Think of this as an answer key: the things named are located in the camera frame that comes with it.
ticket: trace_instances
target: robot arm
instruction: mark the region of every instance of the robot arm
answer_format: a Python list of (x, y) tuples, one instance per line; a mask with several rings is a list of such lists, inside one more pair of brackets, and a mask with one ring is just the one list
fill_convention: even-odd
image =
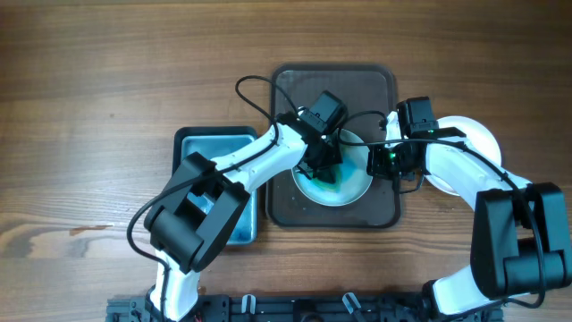
[[(397, 114), (388, 116), (387, 139), (423, 135), (433, 138), (439, 134), (441, 140), (462, 140), (472, 148), (462, 132), (439, 129), (436, 122), (432, 122), (430, 105), (431, 113), (427, 114), (426, 102), (421, 103), (422, 113), (418, 113), (408, 100), (405, 106), (398, 106)], [(198, 299), (199, 272), (222, 251), (252, 191), (294, 166), (299, 166), (308, 177), (328, 177), (324, 173), (341, 158), (335, 144), (324, 135), (333, 133), (344, 112), (345, 106), (325, 92), (312, 108), (300, 115), (278, 116), (277, 144), (261, 157), (223, 176), (175, 192), (153, 206), (147, 214), (145, 227), (151, 232), (151, 244), (157, 249), (157, 256), (167, 261), (172, 270), (165, 287), (166, 317), (179, 321), (193, 308)], [(245, 148), (210, 161), (199, 154), (190, 155), (182, 161), (165, 188), (238, 164), (267, 147), (274, 135), (276, 133), (271, 129)], [(445, 316), (462, 314), (494, 299), (537, 291), (536, 256), (530, 242), (521, 245), (515, 231), (515, 222), (524, 218), (517, 216), (517, 208), (513, 209), (510, 187), (481, 160), (458, 148), (435, 143), (378, 145), (371, 148), (367, 171), (374, 176), (399, 179), (405, 172), (419, 167), (443, 179), (475, 210), (471, 265), (426, 287), (433, 311)], [(544, 205), (535, 207), (534, 212), (542, 226), (543, 240), (547, 242), (543, 246), (547, 250), (546, 258), (550, 259), (546, 265), (548, 288), (569, 285), (572, 282), (572, 254), (561, 191), (553, 185), (534, 187), (526, 179), (507, 174), (519, 188), (527, 187), (530, 200), (536, 205)], [(214, 202), (208, 216), (187, 200), (189, 192), (205, 195)], [(546, 207), (549, 203), (556, 205), (559, 213), (553, 214), (554, 209)], [(157, 309), (161, 307), (163, 276), (163, 268), (159, 266), (156, 288), (150, 296)]]
[[(271, 127), (259, 139), (227, 156), (206, 160), (194, 153), (181, 162), (166, 190), (188, 179), (208, 176), (236, 165), (273, 144), (278, 135), (276, 143), (262, 156), (222, 176), (168, 195), (151, 208), (145, 227), (151, 232), (156, 256), (171, 268), (164, 284), (164, 268), (158, 266), (156, 286), (150, 293), (150, 300), (157, 309), (161, 308), (164, 292), (167, 318), (180, 321), (189, 313), (198, 300), (200, 271), (226, 245), (250, 193), (278, 173), (295, 166), (308, 177), (328, 177), (330, 166), (341, 162), (341, 155), (336, 152), (337, 146), (324, 136), (334, 132), (346, 113), (345, 105), (325, 91), (311, 108), (299, 115), (279, 115), (278, 133)], [(188, 193), (205, 196), (214, 202), (208, 216), (187, 200)]]

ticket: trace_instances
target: white bowl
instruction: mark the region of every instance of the white bowl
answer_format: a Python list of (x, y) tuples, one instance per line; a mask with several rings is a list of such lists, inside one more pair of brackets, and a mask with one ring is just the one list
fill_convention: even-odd
[[(341, 138), (345, 141), (363, 143), (356, 134), (343, 130)], [(373, 177), (367, 175), (367, 147), (351, 147), (340, 144), (342, 163), (334, 165), (332, 170), (336, 176), (334, 184), (309, 180), (304, 174), (292, 169), (292, 176), (298, 189), (310, 200), (324, 206), (339, 207), (348, 205), (366, 193)]]
[[(463, 131), (475, 149), (494, 164), (501, 166), (502, 156), (499, 143), (492, 133), (479, 122), (465, 116), (447, 116), (437, 120), (439, 128), (456, 127)], [(458, 196), (458, 194), (445, 181), (434, 175), (425, 177), (435, 188), (440, 191), (447, 192), (450, 195)]]

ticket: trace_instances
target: brown tray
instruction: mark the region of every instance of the brown tray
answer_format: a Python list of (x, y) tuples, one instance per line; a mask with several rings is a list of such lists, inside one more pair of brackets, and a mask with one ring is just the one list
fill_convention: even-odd
[[(349, 113), (377, 109), (386, 115), (397, 103), (393, 76), (378, 64), (285, 64), (273, 74), (292, 100), (311, 106), (324, 90), (339, 97)], [(280, 93), (271, 93), (271, 113), (289, 111)], [(383, 140), (379, 119), (363, 117), (345, 129), (363, 141)], [(308, 199), (296, 186), (290, 171), (276, 175), (266, 184), (266, 213), (282, 227), (387, 228), (401, 215), (401, 199), (391, 181), (374, 178), (366, 194), (352, 204), (327, 207)]]

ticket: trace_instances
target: metal tray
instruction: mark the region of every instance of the metal tray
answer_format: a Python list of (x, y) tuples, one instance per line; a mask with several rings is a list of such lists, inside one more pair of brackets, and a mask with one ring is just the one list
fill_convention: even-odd
[[(193, 152), (204, 157), (225, 156), (257, 139), (257, 132), (248, 126), (229, 127), (185, 127), (175, 134), (172, 172), (181, 164), (181, 160)], [(189, 193), (187, 197), (208, 215), (212, 203), (204, 197)], [(227, 245), (247, 245), (257, 238), (257, 192), (250, 195), (239, 222), (232, 231)]]

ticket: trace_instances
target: wood grain surface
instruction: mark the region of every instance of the wood grain surface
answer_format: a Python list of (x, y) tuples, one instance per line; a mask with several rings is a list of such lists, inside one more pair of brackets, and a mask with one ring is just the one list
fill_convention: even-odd
[[(0, 8), (0, 320), (102, 321), (156, 264), (125, 241), (169, 179), (183, 126), (266, 121), (234, 93), (287, 62), (389, 67), (399, 98), (428, 95), (496, 136), (503, 164), (572, 205), (572, 4), (535, 1), (5, 1)], [(265, 106), (268, 88), (245, 92)], [(419, 290), (468, 263), (473, 215), (428, 183), (376, 233), (285, 231), (202, 274), (210, 294)], [(136, 227), (148, 246), (148, 234)], [(572, 288), (509, 321), (572, 319)]]

